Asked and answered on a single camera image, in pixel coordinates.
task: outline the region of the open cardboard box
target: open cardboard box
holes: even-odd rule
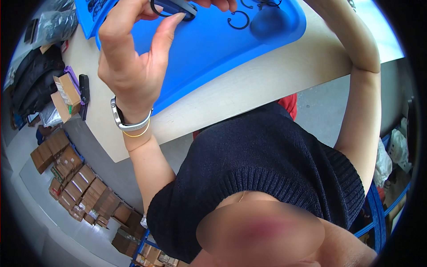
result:
[[[61,116],[62,122],[65,123],[80,111],[80,95],[74,87],[68,73],[59,78],[54,76],[53,80],[55,81],[58,91],[51,94],[50,97]]]

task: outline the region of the hand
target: hand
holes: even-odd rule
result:
[[[210,0],[198,0],[210,5]],[[212,0],[221,10],[237,8],[235,0]],[[163,10],[156,5],[158,12]],[[126,123],[147,117],[160,95],[174,31],[184,18],[177,13],[162,20],[153,36],[149,52],[138,55],[130,31],[139,20],[154,20],[148,0],[120,0],[99,28],[101,51],[98,76],[116,95],[117,106]]]

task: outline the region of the navy knit top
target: navy knit top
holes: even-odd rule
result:
[[[345,229],[365,199],[350,161],[270,103],[195,138],[175,181],[151,201],[148,228],[167,255],[190,263],[202,249],[199,222],[244,190],[265,192]]]

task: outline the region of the smartwatch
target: smartwatch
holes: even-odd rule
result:
[[[141,121],[140,123],[135,124],[124,124],[124,118],[122,111],[116,105],[116,97],[113,97],[110,102],[111,110],[113,111],[114,121],[116,122],[117,127],[124,132],[136,131],[147,125],[151,114],[153,113],[153,109],[150,110],[147,118]]]

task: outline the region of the blue tray compartment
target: blue tray compartment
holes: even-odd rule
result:
[[[116,0],[112,0],[105,6],[112,8],[116,2]],[[244,11],[252,21],[259,12],[258,2],[246,0],[245,3],[254,8],[249,9],[238,1],[237,10]],[[292,24],[291,33],[286,38],[281,38],[268,45],[255,39],[251,34],[250,25],[242,30],[230,27],[227,22],[228,18],[231,18],[234,26],[245,25],[244,14],[232,15],[229,11],[223,13],[214,6],[209,9],[196,6],[198,9],[196,18],[189,22],[183,21],[176,28],[175,39],[170,48],[166,76],[159,99],[154,103],[154,115],[219,75],[271,50],[298,40],[306,28],[304,12],[296,0],[283,0],[280,4],[281,10],[287,14]],[[98,17],[100,21],[97,23],[96,30],[98,48],[100,48],[98,28],[107,13],[108,11],[104,10],[103,16]],[[138,54],[149,51],[151,39],[162,19],[139,21],[134,25],[132,35]]]

